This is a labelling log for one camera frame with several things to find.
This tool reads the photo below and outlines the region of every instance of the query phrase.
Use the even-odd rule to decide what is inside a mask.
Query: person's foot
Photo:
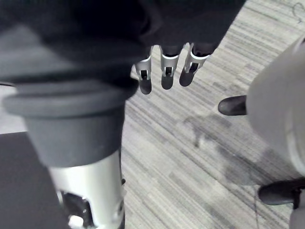
[[[225,98],[218,104],[218,111],[228,116],[246,115],[246,99],[246,95]]]
[[[294,204],[297,208],[301,189],[304,188],[305,178],[279,181],[261,187],[258,196],[267,205]]]

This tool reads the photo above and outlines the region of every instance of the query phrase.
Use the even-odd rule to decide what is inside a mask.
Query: gray carpet
[[[288,228],[291,206],[266,206],[256,191],[298,173],[246,117],[222,116],[217,104],[246,94],[255,76],[304,31],[302,2],[250,0],[187,88],[178,82],[185,47],[169,91],[161,88],[160,50],[154,48],[152,93],[138,91],[126,107],[127,229]],[[0,90],[1,97],[13,92]],[[0,107],[0,133],[24,129]]]

